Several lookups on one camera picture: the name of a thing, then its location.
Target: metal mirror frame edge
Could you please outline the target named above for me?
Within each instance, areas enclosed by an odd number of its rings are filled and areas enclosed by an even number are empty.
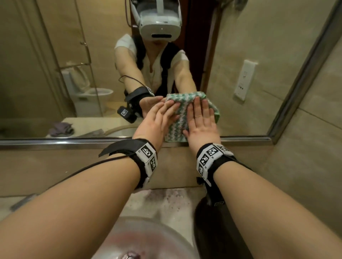
[[[320,35],[311,48],[308,57],[280,107],[267,135],[221,137],[222,143],[228,146],[275,145],[341,36],[342,0],[337,0]],[[123,139],[129,139],[129,137],[91,139],[10,139],[0,140],[0,150],[101,149],[105,148],[110,143]],[[187,142],[166,142],[163,144],[163,147],[165,148],[186,146],[188,146]]]

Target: white vr headset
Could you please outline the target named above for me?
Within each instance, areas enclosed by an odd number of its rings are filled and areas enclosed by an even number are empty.
[[[130,0],[130,3],[135,22],[144,39],[174,41],[181,34],[179,0]]]

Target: black backpack strap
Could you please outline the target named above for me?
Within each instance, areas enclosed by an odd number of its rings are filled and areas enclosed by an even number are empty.
[[[136,65],[139,68],[139,70],[142,70],[144,67],[143,61],[146,55],[146,49],[143,42],[143,38],[141,37],[141,35],[133,35],[132,39],[134,41],[136,48]]]
[[[161,58],[160,58],[160,65],[163,71],[161,72],[161,86],[155,93],[155,96],[164,96],[168,94],[168,70],[171,67],[171,61],[174,56],[180,51],[181,49],[177,47],[176,44],[169,42],[165,47]]]

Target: green and white towel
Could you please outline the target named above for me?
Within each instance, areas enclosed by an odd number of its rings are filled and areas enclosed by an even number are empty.
[[[166,100],[174,100],[175,102],[181,103],[177,114],[181,117],[170,126],[169,133],[165,137],[166,142],[187,142],[186,137],[183,135],[183,130],[188,130],[188,122],[186,119],[187,108],[190,103],[194,102],[196,96],[199,96],[201,100],[206,99],[206,94],[203,92],[195,92],[191,94],[168,94]],[[214,109],[215,122],[220,118],[220,112],[211,101],[208,100],[209,108]]]

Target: wall switch plate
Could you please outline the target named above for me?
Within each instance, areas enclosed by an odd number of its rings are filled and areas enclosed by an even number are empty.
[[[242,101],[244,101],[246,98],[247,91],[253,79],[256,65],[257,63],[246,59],[244,61],[244,65],[242,66],[239,80],[237,81],[237,85],[234,92],[234,95]]]

